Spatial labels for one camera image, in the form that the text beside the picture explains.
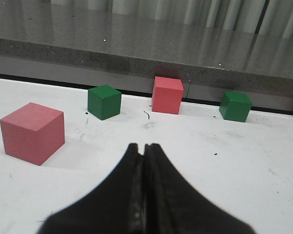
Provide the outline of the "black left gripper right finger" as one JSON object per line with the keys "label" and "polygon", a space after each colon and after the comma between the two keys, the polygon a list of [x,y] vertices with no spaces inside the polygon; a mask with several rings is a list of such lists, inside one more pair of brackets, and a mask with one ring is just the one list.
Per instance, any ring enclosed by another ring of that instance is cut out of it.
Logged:
{"label": "black left gripper right finger", "polygon": [[159,144],[145,146],[144,185],[148,234],[253,234],[247,223],[196,191]]}

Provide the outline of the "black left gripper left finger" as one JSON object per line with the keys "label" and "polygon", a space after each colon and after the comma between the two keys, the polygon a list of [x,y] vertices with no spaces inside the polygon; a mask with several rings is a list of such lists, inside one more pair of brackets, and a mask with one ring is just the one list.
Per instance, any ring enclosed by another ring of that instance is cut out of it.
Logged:
{"label": "black left gripper left finger", "polygon": [[40,234],[141,234],[143,157],[129,144],[113,171],[89,194],[51,215]]}

